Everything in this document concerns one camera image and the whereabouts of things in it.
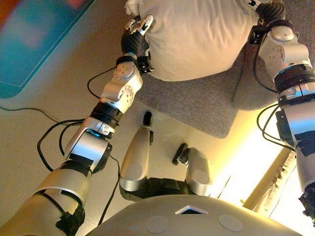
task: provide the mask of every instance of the black band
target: black band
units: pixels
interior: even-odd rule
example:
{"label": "black band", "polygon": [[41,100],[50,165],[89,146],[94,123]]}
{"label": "black band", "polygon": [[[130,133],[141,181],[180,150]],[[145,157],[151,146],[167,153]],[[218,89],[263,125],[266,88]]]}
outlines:
{"label": "black band", "polygon": [[310,102],[312,100],[315,100],[315,93],[303,95],[303,96],[296,97],[296,98],[290,99],[290,100],[288,100],[286,98],[286,96],[281,96],[280,98],[278,98],[278,102],[279,102],[280,107],[284,107],[287,105],[290,105],[290,106],[297,105],[297,104],[304,103],[304,102]]}
{"label": "black band", "polygon": [[61,170],[62,169],[74,170],[74,171],[77,171],[77,172],[84,174],[85,177],[87,177],[89,172],[91,172],[91,170],[89,168],[84,167],[84,166],[80,165],[79,163],[72,161],[72,160],[64,162],[61,165],[60,169]]}
{"label": "black band", "polygon": [[315,74],[311,67],[303,64],[291,66],[275,77],[278,93],[308,82],[315,82]]}
{"label": "black band", "polygon": [[91,165],[93,164],[93,160],[88,159],[84,156],[80,156],[74,153],[70,153],[69,159],[75,161],[76,163],[80,164],[81,166],[90,169]]}
{"label": "black band", "polygon": [[97,166],[95,167],[95,169],[93,171],[93,174],[95,174],[96,172],[99,172],[99,171],[104,169],[112,149],[113,149],[113,146],[111,144],[108,144],[108,146],[107,146],[107,148],[106,148],[102,158],[100,159],[100,161],[98,162]]}
{"label": "black band", "polygon": [[123,113],[108,103],[99,102],[93,109],[90,117],[102,121],[113,129],[118,125]]}
{"label": "black band", "polygon": [[137,59],[133,58],[132,56],[122,56],[120,58],[118,58],[116,60],[116,67],[120,64],[120,63],[123,63],[123,62],[126,62],[126,61],[133,61],[133,63],[137,66],[138,68],[138,71],[140,72],[140,74],[142,74],[140,68],[139,68],[139,64],[138,64],[138,61]]}
{"label": "black band", "polygon": [[41,195],[43,197],[45,197],[46,199],[48,199],[52,204],[55,205],[55,207],[58,208],[58,210],[62,213],[62,215],[65,214],[65,211],[63,210],[63,208],[55,201],[55,199],[53,199],[52,197],[50,197],[48,194],[44,193],[44,191],[41,192],[37,192],[34,195]]}
{"label": "black band", "polygon": [[82,207],[82,201],[81,201],[81,199],[79,199],[79,197],[77,195],[74,195],[73,193],[70,193],[70,192],[65,191],[65,190],[62,190],[60,192],[60,194],[66,195],[66,196],[72,198],[73,200],[75,200],[79,204],[79,206]]}
{"label": "black band", "polygon": [[273,21],[271,24],[268,25],[267,32],[269,32],[275,26],[287,26],[291,30],[293,30],[293,23],[291,21],[288,21],[288,20],[276,20],[276,21]]}

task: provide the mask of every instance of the robotic hand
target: robotic hand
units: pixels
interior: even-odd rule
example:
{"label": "robotic hand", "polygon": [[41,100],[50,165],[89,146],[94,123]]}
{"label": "robotic hand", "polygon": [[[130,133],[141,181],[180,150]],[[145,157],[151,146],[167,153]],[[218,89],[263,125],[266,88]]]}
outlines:
{"label": "robotic hand", "polygon": [[52,171],[32,197],[0,228],[0,235],[75,235],[83,224],[92,174],[101,171],[112,150],[107,141],[142,86],[137,55],[152,15],[131,20],[122,38],[123,56],[99,103],[66,147],[66,161]]}
{"label": "robotic hand", "polygon": [[300,198],[315,226],[315,74],[305,45],[298,43],[282,4],[249,0],[260,16],[249,42],[260,44],[259,56],[275,82],[281,111],[276,113],[280,138],[293,146],[304,192]]}

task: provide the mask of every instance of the blue screen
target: blue screen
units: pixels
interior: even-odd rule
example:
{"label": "blue screen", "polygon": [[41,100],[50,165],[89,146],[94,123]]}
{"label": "blue screen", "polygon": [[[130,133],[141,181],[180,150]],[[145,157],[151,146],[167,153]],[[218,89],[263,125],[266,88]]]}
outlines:
{"label": "blue screen", "polygon": [[22,89],[92,2],[20,1],[0,28],[0,84]]}

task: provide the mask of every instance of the wire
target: wire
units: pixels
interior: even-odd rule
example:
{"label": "wire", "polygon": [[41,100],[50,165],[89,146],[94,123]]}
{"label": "wire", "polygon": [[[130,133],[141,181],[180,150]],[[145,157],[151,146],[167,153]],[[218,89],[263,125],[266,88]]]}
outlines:
{"label": "wire", "polygon": [[15,111],[21,111],[21,110],[34,110],[34,111],[38,111],[43,113],[48,119],[52,120],[53,122],[58,123],[57,120],[51,118],[49,115],[47,115],[44,111],[42,111],[41,109],[38,108],[33,108],[33,107],[25,107],[25,108],[16,108],[16,109],[9,109],[9,108],[5,108],[0,106],[0,109],[5,110],[5,111],[10,111],[10,112],[15,112]]}
{"label": "wire", "polygon": [[115,69],[115,68],[116,68],[116,67],[110,68],[110,69],[108,69],[108,70],[106,70],[106,71],[104,71],[104,72],[99,73],[98,75],[95,75],[93,78],[89,79],[89,81],[88,81],[88,83],[87,83],[88,91],[89,91],[94,97],[97,97],[98,99],[100,99],[99,96],[97,96],[95,93],[93,93],[93,92],[91,91],[91,89],[90,89],[90,82],[91,82],[93,79],[95,79],[96,77],[98,77],[98,76],[100,76],[100,75],[102,75],[102,74],[105,74],[105,73],[107,73],[107,72],[109,72],[109,71],[111,71],[111,70],[113,70],[113,69]]}
{"label": "wire", "polygon": [[64,150],[63,150],[63,134],[65,133],[65,131],[71,127],[71,126],[74,126],[74,125],[79,125],[79,124],[82,124],[83,122],[82,121],[79,121],[79,122],[74,122],[74,123],[71,123],[71,124],[68,124],[61,132],[60,136],[59,136],[59,149],[60,149],[60,152],[62,155],[64,155]]}
{"label": "wire", "polygon": [[[258,114],[257,119],[256,119],[256,123],[257,123],[258,128],[259,128],[261,131],[263,131],[263,129],[261,128],[261,126],[260,126],[260,124],[259,124],[260,116],[261,116],[265,111],[267,111],[268,109],[270,109],[270,108],[272,108],[272,107],[275,107],[275,106],[277,106],[277,105],[278,105],[278,104],[273,104],[273,105],[271,105],[271,106],[265,108],[264,110],[262,110],[262,111]],[[273,138],[273,139],[275,139],[275,140],[281,141],[281,139],[275,138],[274,136],[271,136],[270,134],[267,134],[266,132],[265,132],[265,135],[267,135],[267,136],[269,136],[270,138]]]}
{"label": "wire", "polygon": [[266,130],[266,127],[267,127],[267,125],[268,125],[268,123],[269,123],[269,121],[270,121],[270,119],[271,119],[271,117],[274,115],[274,113],[277,111],[277,109],[279,108],[279,105],[278,104],[276,104],[277,106],[276,106],[276,108],[272,111],[272,113],[270,114],[270,116],[268,117],[268,119],[267,119],[267,121],[266,121],[266,124],[264,125],[264,127],[263,127],[263,129],[262,129],[262,137],[265,139],[265,140],[268,140],[268,141],[270,141],[270,142],[272,142],[272,143],[274,143],[274,144],[277,144],[277,145],[280,145],[280,146],[282,146],[282,147],[284,147],[284,148],[287,148],[287,149],[289,149],[289,150],[291,150],[291,151],[295,151],[295,149],[293,149],[293,148],[291,148],[291,147],[289,147],[289,146],[287,146],[287,145],[283,145],[283,144],[280,144],[280,143],[278,143],[278,142],[275,142],[275,141],[273,141],[273,140],[270,140],[270,139],[268,139],[268,138],[266,138],[266,133],[265,133],[265,130]]}
{"label": "wire", "polygon": [[79,122],[79,121],[84,121],[84,119],[68,119],[68,120],[64,120],[64,121],[60,121],[60,122],[57,122],[56,124],[54,124],[53,126],[51,126],[45,133],[44,135],[40,138],[40,140],[38,141],[37,143],[37,151],[38,151],[38,154],[40,156],[40,159],[42,160],[42,162],[44,163],[44,165],[46,166],[46,168],[49,170],[49,171],[53,171],[53,169],[49,166],[49,164],[47,163],[42,151],[41,151],[41,148],[40,148],[40,145],[42,143],[42,141],[46,138],[46,136],[55,128],[57,127],[58,125],[61,125],[61,124],[64,124],[64,123],[69,123],[69,122]]}
{"label": "wire", "polygon": [[225,183],[223,189],[221,190],[220,194],[219,194],[218,197],[217,197],[218,199],[221,197],[221,194],[222,194],[223,191],[225,190],[225,188],[226,188],[228,182],[230,181],[231,177],[232,177],[232,175],[230,175],[230,177],[227,179],[227,181],[226,181],[226,183]]}
{"label": "wire", "polygon": [[117,178],[116,185],[115,185],[115,187],[114,187],[114,189],[113,189],[112,195],[110,196],[110,198],[109,198],[109,200],[108,200],[108,202],[107,202],[107,204],[106,204],[106,206],[105,206],[105,208],[104,208],[104,211],[103,211],[103,213],[102,213],[102,216],[100,217],[100,220],[99,220],[99,222],[98,222],[98,225],[100,225],[100,224],[103,222],[103,219],[104,219],[104,216],[105,216],[105,214],[106,214],[106,212],[107,212],[107,210],[108,210],[108,207],[109,207],[110,203],[112,202],[112,200],[113,200],[113,198],[114,198],[115,191],[116,191],[116,188],[117,188],[117,186],[118,186],[119,178],[120,178],[120,174],[119,174],[119,173],[120,173],[119,161],[118,161],[117,159],[115,159],[114,157],[112,157],[112,155],[110,155],[110,157],[111,157],[114,161],[117,162],[117,166],[118,166],[118,178]]}
{"label": "wire", "polygon": [[265,88],[266,90],[270,91],[270,92],[274,92],[274,93],[278,93],[277,91],[265,86],[258,78],[257,76],[257,58],[258,58],[258,53],[259,53],[259,50],[260,50],[260,47],[261,47],[261,43],[259,44],[258,48],[257,48],[257,51],[256,51],[256,54],[255,54],[255,58],[254,58],[254,62],[253,62],[253,67],[252,67],[252,72],[254,74],[254,78],[255,80],[260,84],[260,86],[262,86],[263,88]]}

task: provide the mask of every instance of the black connector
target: black connector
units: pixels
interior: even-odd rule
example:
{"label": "black connector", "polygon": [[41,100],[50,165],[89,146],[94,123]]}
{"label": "black connector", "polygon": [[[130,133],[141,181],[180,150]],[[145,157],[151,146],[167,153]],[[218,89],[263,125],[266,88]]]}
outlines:
{"label": "black connector", "polygon": [[279,136],[281,140],[287,142],[290,146],[294,146],[292,133],[289,127],[289,123],[287,121],[284,110],[276,112],[277,117],[277,128],[279,132]]}
{"label": "black connector", "polygon": [[118,125],[123,113],[108,103],[99,102],[93,109],[90,117],[104,122],[113,129]]}

